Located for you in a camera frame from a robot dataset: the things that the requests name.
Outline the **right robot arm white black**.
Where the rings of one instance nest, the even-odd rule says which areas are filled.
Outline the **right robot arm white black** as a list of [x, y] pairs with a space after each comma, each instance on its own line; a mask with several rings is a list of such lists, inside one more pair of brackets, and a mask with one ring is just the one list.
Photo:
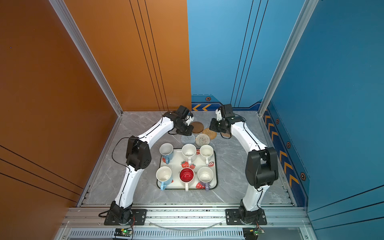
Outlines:
[[240, 203], [240, 220], [245, 225], [266, 225], [267, 217], [261, 202], [269, 187], [279, 178], [277, 151], [263, 144], [251, 132], [241, 116], [236, 114], [222, 116], [219, 112], [216, 112], [216, 115], [211, 120], [210, 130], [235, 137], [248, 153], [245, 167], [248, 188]]

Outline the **grey woven rope coaster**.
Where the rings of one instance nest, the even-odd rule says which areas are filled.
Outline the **grey woven rope coaster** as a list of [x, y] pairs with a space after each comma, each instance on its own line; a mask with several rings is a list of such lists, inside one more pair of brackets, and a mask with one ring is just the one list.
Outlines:
[[181, 142], [182, 144], [195, 144], [196, 142], [196, 137], [195, 135], [190, 135], [190, 136], [181, 136]]

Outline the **paw shaped wooden coaster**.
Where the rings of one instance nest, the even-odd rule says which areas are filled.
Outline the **paw shaped wooden coaster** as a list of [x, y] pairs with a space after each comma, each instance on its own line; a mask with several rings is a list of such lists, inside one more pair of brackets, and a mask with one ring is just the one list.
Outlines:
[[224, 139], [230, 139], [232, 135], [230, 133], [221, 133], [221, 137]]

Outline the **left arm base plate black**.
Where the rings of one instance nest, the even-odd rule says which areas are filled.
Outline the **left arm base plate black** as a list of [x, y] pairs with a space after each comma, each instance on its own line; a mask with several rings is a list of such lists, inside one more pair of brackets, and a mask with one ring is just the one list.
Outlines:
[[104, 225], [105, 226], [143, 226], [147, 217], [147, 210], [128, 209], [128, 210], [108, 210]]

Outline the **light brown wooden round coaster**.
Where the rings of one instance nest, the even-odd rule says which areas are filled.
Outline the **light brown wooden round coaster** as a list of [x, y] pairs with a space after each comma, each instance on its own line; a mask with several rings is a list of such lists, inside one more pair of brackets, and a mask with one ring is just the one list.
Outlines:
[[193, 126], [193, 133], [199, 134], [204, 130], [204, 124], [201, 122], [192, 122], [191, 126]]

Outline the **multicolour woven rope coaster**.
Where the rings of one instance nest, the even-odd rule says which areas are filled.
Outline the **multicolour woven rope coaster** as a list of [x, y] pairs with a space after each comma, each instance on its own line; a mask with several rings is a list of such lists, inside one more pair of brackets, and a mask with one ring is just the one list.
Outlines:
[[196, 145], [202, 147], [204, 145], [209, 145], [211, 138], [207, 134], [199, 134], [195, 139]]

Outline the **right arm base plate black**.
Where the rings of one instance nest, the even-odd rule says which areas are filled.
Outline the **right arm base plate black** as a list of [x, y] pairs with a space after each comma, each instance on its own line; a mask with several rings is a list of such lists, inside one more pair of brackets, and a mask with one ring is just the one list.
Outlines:
[[265, 211], [258, 209], [256, 211], [245, 211], [243, 209], [226, 209], [227, 225], [259, 225], [268, 224]]

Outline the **woven rattan round coaster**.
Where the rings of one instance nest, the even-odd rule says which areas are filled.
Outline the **woven rattan round coaster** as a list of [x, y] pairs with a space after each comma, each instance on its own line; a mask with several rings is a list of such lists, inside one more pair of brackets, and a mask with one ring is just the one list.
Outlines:
[[207, 136], [210, 137], [211, 140], [213, 140], [217, 137], [218, 133], [210, 130], [209, 128], [206, 128], [202, 131], [202, 134], [206, 134]]

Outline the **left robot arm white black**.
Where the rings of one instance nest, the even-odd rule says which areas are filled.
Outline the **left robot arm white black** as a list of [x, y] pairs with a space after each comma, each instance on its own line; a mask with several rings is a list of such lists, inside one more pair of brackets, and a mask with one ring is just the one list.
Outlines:
[[167, 132], [176, 129], [176, 133], [183, 136], [190, 136], [193, 131], [191, 122], [193, 114], [184, 106], [179, 106], [176, 111], [168, 111], [150, 129], [139, 136], [128, 138], [126, 151], [126, 173], [110, 209], [107, 211], [104, 225], [131, 225], [133, 213], [131, 212], [133, 197], [139, 179], [151, 161], [152, 146]]

